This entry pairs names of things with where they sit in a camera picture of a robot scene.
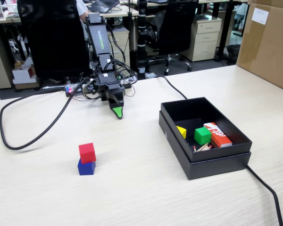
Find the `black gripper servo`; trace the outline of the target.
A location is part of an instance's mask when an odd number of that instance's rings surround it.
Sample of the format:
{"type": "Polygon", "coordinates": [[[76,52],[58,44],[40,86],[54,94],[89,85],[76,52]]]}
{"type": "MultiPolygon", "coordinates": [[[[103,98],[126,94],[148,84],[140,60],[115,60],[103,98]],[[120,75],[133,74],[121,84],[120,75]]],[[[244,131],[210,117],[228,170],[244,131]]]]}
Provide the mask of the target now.
{"type": "Polygon", "coordinates": [[[125,88],[119,82],[97,83],[97,93],[102,101],[108,101],[109,107],[118,119],[123,118],[125,88]]]}

